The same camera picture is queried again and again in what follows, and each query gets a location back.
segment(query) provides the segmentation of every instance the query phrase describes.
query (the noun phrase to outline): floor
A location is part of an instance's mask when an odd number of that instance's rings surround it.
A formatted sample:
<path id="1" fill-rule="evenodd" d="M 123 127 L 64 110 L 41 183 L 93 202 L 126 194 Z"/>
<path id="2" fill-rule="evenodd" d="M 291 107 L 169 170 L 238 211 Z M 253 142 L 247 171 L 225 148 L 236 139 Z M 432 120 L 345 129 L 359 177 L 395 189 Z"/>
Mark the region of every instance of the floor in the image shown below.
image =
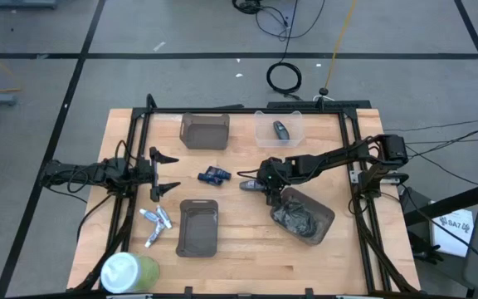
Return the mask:
<path id="1" fill-rule="evenodd" d="M 292 15 L 292 0 L 263 3 Z M 302 72 L 297 94 L 304 99 L 324 84 L 350 3 L 327 0 L 315 27 L 290 41 L 286 60 Z M 299 1 L 293 33 L 311 24 L 320 4 Z M 279 29 L 268 15 L 260 23 Z M 22 85 L 17 105 L 0 106 L 0 276 L 44 156 L 95 161 L 109 109 L 142 106 L 149 92 L 162 107 L 286 100 L 265 80 L 284 48 L 253 16 L 222 0 L 65 0 L 56 10 L 0 9 L 0 58 Z M 478 0 L 358 1 L 340 52 L 329 95 L 370 100 L 384 128 L 478 119 Z M 292 75 L 277 72 L 277 85 L 293 84 Z M 0 89 L 13 84 L 0 69 Z M 398 133 L 425 150 L 433 146 L 427 141 L 476 129 L 478 123 Z M 478 183 L 478 141 L 427 157 Z M 473 188 L 419 158 L 402 170 L 411 176 L 407 185 L 432 199 Z M 2 279 L 8 297 L 65 290 L 84 210 L 79 201 L 41 192 L 14 272 Z M 465 295 L 428 265 L 417 269 L 424 290 Z"/>

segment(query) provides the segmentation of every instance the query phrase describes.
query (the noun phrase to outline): wooden table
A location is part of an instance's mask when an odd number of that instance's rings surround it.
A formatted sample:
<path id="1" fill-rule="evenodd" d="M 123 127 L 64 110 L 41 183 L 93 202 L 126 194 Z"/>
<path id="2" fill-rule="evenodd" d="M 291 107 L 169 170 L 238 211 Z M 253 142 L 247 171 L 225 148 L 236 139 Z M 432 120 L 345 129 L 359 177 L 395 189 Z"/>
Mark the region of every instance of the wooden table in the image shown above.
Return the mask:
<path id="1" fill-rule="evenodd" d="M 119 140 L 126 138 L 131 110 L 111 110 L 99 160 L 113 157 Z M 321 154 L 342 146 L 336 115 L 303 115 L 305 138 L 293 149 L 262 149 L 254 139 L 254 115 L 230 115 L 230 135 L 226 150 L 191 150 L 178 138 L 181 115 L 151 116 L 146 147 L 156 146 L 163 154 L 179 158 L 175 164 L 159 166 L 159 182 L 179 181 L 180 186 L 161 198 L 160 204 L 173 222 L 151 248 L 144 243 L 154 224 L 136 214 L 130 239 L 130 252 L 147 255 L 160 266 L 160 278 L 150 290 L 156 293 L 182 293 L 186 286 L 196 293 L 303 294 L 312 287 L 315 294 L 365 294 L 357 228 L 347 210 L 350 199 L 345 166 L 324 171 L 318 178 L 293 187 L 333 209 L 335 220 L 324 241 L 310 247 L 278 228 L 271 220 L 271 207 L 263 194 L 241 191 L 244 180 L 237 171 L 257 169 L 269 156 Z M 358 110 L 362 136 L 383 133 L 377 110 Z M 139 136 L 141 121 L 136 130 Z M 232 180 L 214 187 L 197 180 L 199 172 L 213 165 L 232 173 Z M 149 198 L 150 185 L 139 187 L 136 211 L 154 210 Z M 382 191 L 397 196 L 395 187 Z M 91 190 L 87 210 L 103 197 L 105 190 Z M 218 249 L 212 258 L 178 257 L 179 204 L 184 199 L 215 199 L 219 205 Z M 407 231 L 399 202 L 389 197 L 376 199 L 379 227 L 386 254 L 401 274 L 419 288 Z M 114 200 L 91 216 L 80 235 L 68 287 L 81 282 L 105 250 Z M 371 252 L 376 289 L 380 276 Z"/>

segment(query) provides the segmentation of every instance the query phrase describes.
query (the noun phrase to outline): tray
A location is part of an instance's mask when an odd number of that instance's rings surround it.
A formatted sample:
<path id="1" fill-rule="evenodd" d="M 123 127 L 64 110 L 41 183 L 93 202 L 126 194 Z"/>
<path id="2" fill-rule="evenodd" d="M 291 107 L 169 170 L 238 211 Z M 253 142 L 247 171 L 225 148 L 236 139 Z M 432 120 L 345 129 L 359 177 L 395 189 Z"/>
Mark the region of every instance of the tray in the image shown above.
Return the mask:
<path id="1" fill-rule="evenodd" d="M 179 257 L 212 257 L 217 253 L 218 204 L 211 199 L 180 203 Z"/>
<path id="2" fill-rule="evenodd" d="M 276 207 L 272 208 L 271 210 L 272 220 L 274 220 L 274 222 L 278 226 L 283 228 L 286 232 L 297 237 L 303 243 L 306 243 L 308 245 L 318 245 L 322 243 L 322 240 L 324 240 L 324 237 L 328 232 L 331 223 L 333 223 L 335 219 L 335 213 L 333 212 L 333 210 L 294 188 L 286 188 L 283 190 L 283 192 L 281 192 L 281 203 L 285 204 L 288 200 L 295 200 L 302 203 L 304 205 L 304 208 L 309 213 L 311 213 L 311 215 L 316 221 L 317 229 L 315 233 L 312 236 L 305 238 L 286 229 L 285 226 L 282 225 L 282 223 L 278 222 L 275 219 L 274 212 L 277 210 Z"/>
<path id="3" fill-rule="evenodd" d="M 182 116 L 180 140 L 191 150 L 224 150 L 228 145 L 230 116 Z"/>

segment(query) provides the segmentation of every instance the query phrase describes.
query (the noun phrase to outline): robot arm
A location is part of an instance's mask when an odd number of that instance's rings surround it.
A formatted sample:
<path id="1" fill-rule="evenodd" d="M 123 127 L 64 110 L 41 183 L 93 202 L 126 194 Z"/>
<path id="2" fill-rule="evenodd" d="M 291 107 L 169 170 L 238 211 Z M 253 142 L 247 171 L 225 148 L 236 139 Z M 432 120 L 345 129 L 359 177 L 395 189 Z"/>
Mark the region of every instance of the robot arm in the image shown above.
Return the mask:
<path id="1" fill-rule="evenodd" d="M 158 184 L 158 163 L 177 161 L 178 159 L 160 154 L 154 147 L 150 148 L 150 160 L 137 159 L 135 166 L 131 168 L 123 158 L 104 159 L 90 165 L 63 164 L 52 160 L 43 170 L 41 185 L 47 188 L 65 183 L 94 185 L 106 188 L 108 194 L 126 196 L 134 185 L 151 184 L 150 197 L 158 202 L 164 193 L 180 184 Z"/>
<path id="2" fill-rule="evenodd" d="M 368 146 L 375 144 L 378 157 L 369 153 Z M 265 186 L 266 204 L 280 204 L 281 190 L 291 184 L 302 184 L 316 178 L 323 171 L 354 162 L 367 162 L 372 167 L 358 175 L 358 193 L 377 197 L 379 182 L 390 170 L 398 169 L 408 162 L 403 137 L 376 135 L 359 140 L 352 145 L 313 156 L 303 154 L 281 159 L 270 157 L 261 162 L 256 180 Z"/>

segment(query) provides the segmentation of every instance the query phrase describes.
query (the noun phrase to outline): transparent plastic container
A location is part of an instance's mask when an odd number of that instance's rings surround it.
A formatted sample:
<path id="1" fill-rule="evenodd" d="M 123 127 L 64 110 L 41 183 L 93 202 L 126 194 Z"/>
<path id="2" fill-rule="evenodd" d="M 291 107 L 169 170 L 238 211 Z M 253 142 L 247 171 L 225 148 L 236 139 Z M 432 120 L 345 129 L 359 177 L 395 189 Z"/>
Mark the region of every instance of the transparent plastic container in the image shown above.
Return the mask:
<path id="1" fill-rule="evenodd" d="M 256 111 L 256 143 L 259 147 L 296 147 L 304 139 L 302 114 L 299 111 L 282 114 L 265 114 Z M 274 122 L 279 120 L 289 132 L 289 140 L 280 140 L 274 130 Z"/>

